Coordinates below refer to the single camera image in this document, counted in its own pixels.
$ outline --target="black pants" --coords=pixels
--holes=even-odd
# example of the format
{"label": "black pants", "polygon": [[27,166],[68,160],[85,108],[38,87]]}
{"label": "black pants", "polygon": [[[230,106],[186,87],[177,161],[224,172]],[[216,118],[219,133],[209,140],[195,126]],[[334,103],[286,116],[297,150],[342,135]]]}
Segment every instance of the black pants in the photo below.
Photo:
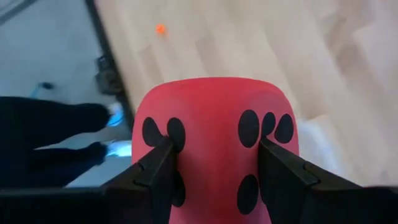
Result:
{"label": "black pants", "polygon": [[84,149],[39,149],[103,129],[108,110],[98,104],[0,97],[0,188],[63,187],[104,161],[99,142]]}

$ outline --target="orange ball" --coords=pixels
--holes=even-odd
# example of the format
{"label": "orange ball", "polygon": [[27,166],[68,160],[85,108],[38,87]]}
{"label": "orange ball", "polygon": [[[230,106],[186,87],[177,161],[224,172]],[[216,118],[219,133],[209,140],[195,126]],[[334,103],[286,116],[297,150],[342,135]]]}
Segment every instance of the orange ball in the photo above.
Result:
{"label": "orange ball", "polygon": [[163,35],[166,33],[166,26],[164,26],[163,24],[157,24],[156,25],[156,33]]}

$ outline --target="black polka dot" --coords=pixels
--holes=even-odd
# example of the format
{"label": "black polka dot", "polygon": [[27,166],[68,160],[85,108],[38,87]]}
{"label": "black polka dot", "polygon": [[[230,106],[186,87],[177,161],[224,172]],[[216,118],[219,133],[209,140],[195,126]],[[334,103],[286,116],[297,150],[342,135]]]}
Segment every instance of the black polka dot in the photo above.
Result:
{"label": "black polka dot", "polygon": [[179,171],[174,172],[174,190],[172,204],[181,207],[185,201],[185,184]]}
{"label": "black polka dot", "polygon": [[275,130],[275,139],[280,143],[288,143],[293,138],[293,120],[289,114],[285,114],[280,118],[278,127]]}
{"label": "black polka dot", "polygon": [[146,118],[142,125],[142,137],[144,138],[145,144],[148,146],[156,147],[160,144],[163,139],[163,135],[160,133],[155,121],[152,118]]}
{"label": "black polka dot", "polygon": [[259,137],[260,124],[256,112],[246,110],[243,112],[238,124],[238,135],[244,147],[253,147]]}
{"label": "black polka dot", "polygon": [[238,209],[243,215],[247,215],[256,207],[259,196],[257,179],[250,174],[244,177],[238,190]]}
{"label": "black polka dot", "polygon": [[167,123],[167,133],[176,146],[177,152],[181,152],[185,145],[185,128],[178,118],[172,118]]}
{"label": "black polka dot", "polygon": [[269,135],[275,128],[276,119],[272,112],[268,112],[261,124],[261,137],[264,138]]}

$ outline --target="wooden floor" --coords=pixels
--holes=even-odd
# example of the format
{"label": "wooden floor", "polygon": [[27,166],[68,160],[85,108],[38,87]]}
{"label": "wooden floor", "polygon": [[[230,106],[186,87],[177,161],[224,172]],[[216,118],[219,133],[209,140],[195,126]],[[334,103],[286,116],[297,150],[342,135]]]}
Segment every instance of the wooden floor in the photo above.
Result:
{"label": "wooden floor", "polygon": [[398,1],[96,5],[133,107],[172,80],[265,80],[294,108],[303,157],[359,184],[398,184]]}

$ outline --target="sneaker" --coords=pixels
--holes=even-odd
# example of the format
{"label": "sneaker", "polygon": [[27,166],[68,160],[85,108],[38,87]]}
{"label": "sneaker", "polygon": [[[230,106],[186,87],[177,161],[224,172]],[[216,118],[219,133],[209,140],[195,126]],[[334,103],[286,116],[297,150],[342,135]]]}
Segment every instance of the sneaker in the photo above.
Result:
{"label": "sneaker", "polygon": [[108,149],[106,156],[131,156],[131,141],[111,141],[106,147]]}
{"label": "sneaker", "polygon": [[113,103],[108,106],[111,118],[106,124],[108,127],[115,127],[123,121],[123,107],[120,103]]}

